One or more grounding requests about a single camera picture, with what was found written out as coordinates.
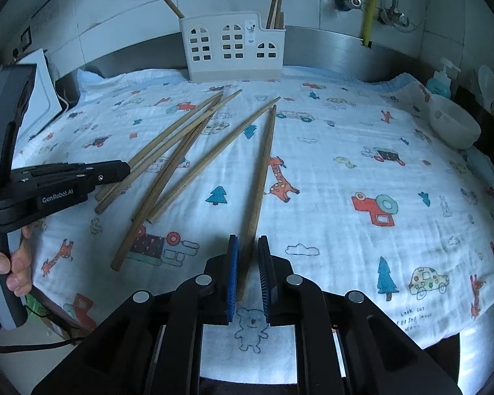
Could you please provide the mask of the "person's left hand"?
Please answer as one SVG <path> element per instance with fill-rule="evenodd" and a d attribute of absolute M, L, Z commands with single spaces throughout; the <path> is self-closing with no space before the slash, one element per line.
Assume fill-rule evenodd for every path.
<path fill-rule="evenodd" d="M 0 251 L 0 275 L 7 276 L 7 287 L 17 297 L 28 295 L 33 287 L 32 253 L 29 239 L 32 236 L 31 225 L 22 228 L 21 243 L 10 257 Z"/>

